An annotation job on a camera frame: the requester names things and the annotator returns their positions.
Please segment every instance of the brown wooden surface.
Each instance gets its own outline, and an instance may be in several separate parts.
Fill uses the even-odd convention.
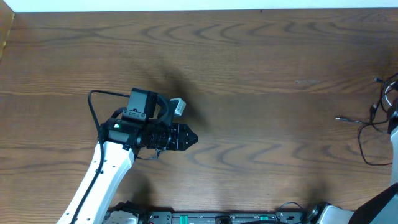
[[[398,70],[398,10],[18,14],[0,64],[0,223],[54,223],[93,155],[90,89],[187,101],[200,137],[137,161],[112,202],[175,210],[355,209],[389,184],[356,124]],[[95,95],[99,118],[126,99]],[[369,160],[388,136],[364,132]]]

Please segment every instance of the white cable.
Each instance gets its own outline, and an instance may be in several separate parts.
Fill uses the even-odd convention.
[[[388,85],[388,87],[386,88],[386,91],[384,92],[384,97],[386,98],[386,101],[387,101],[387,103],[388,103],[390,106],[392,106],[392,104],[391,104],[390,101],[388,100],[387,92],[388,92],[388,89],[390,89],[391,85],[393,85],[395,82],[396,82],[396,81],[393,81],[390,85]]]

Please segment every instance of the green tape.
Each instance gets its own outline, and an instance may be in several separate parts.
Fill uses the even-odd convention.
[[[180,216],[180,224],[188,224],[188,215]]]

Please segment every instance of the robotic arm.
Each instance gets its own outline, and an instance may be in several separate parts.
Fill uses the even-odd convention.
[[[198,142],[198,136],[186,124],[173,123],[181,116],[185,102],[166,100],[151,91],[133,88],[130,96],[94,90],[88,97],[96,126],[98,121],[91,104],[91,93],[129,97],[127,108],[120,108],[99,126],[94,156],[72,202],[58,223],[101,223],[116,189],[143,147],[162,151],[184,151]],[[154,117],[155,106],[161,109]]]

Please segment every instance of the white wall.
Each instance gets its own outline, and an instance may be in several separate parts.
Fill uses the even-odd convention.
[[[398,0],[4,0],[14,12],[398,7]]]

